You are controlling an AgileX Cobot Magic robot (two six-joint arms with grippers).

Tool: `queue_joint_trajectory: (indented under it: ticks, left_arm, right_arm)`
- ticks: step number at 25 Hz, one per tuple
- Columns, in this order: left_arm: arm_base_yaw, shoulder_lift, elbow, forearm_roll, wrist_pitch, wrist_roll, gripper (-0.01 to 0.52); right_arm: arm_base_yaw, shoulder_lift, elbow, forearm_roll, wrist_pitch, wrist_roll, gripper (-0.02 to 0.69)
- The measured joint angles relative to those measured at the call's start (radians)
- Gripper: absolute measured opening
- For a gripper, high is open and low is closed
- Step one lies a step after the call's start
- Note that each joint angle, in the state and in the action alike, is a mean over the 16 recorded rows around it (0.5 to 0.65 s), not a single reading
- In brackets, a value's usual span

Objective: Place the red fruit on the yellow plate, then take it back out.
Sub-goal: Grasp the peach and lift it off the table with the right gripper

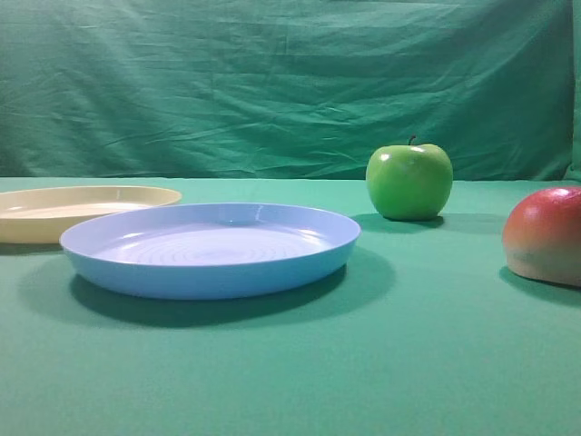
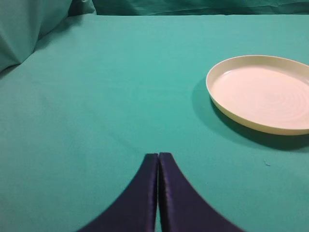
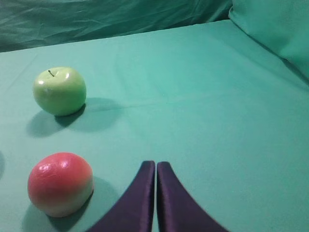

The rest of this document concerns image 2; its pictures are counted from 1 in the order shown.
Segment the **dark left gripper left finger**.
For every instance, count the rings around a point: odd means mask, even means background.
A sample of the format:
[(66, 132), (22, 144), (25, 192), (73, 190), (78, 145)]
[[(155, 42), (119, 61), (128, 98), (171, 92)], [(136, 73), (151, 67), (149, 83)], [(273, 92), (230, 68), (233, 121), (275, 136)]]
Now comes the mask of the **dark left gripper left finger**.
[(154, 232), (158, 155), (146, 154), (126, 189), (80, 232)]

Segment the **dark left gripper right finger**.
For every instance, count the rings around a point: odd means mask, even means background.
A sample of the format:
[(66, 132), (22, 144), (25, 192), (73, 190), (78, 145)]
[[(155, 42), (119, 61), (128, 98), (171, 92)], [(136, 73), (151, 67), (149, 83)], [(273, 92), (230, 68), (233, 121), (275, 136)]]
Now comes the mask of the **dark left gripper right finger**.
[(160, 153), (158, 204), (163, 232), (242, 232), (191, 186), (171, 153)]

